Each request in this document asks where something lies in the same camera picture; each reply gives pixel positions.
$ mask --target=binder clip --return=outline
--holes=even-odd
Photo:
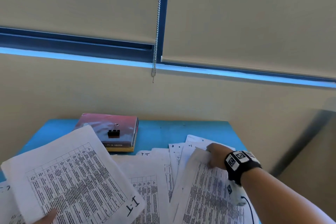
[[[108,137],[115,137],[115,136],[120,136],[120,130],[119,129],[116,129],[116,127],[118,127],[119,126],[119,124],[115,124],[114,125],[114,128],[113,129],[111,129],[111,130],[109,130],[108,132],[107,132],[107,136]]]

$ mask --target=roller blind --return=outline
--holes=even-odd
[[[155,43],[158,0],[0,0],[0,26]]]
[[[336,78],[336,0],[168,0],[162,60]]]

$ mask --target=blue tabletop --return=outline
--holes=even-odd
[[[77,122],[78,120],[47,121],[17,155],[70,133]],[[129,154],[134,155],[139,150],[168,148],[169,143],[185,142],[189,134],[235,147],[236,150],[246,150],[227,121],[140,120],[135,149]],[[4,180],[3,173],[0,172],[0,182]]]

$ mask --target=wristband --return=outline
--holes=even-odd
[[[249,151],[234,151],[229,153],[224,161],[229,180],[241,186],[240,178],[243,172],[260,167],[260,162]]]

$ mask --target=person's right hand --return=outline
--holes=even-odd
[[[226,170],[224,160],[230,152],[233,152],[233,150],[224,145],[212,143],[207,146],[207,151],[211,153],[211,159],[208,163],[209,167],[219,167]]]
[[[52,209],[46,216],[34,222],[33,224],[51,224],[54,218],[56,217],[56,214],[57,214],[57,209]]]

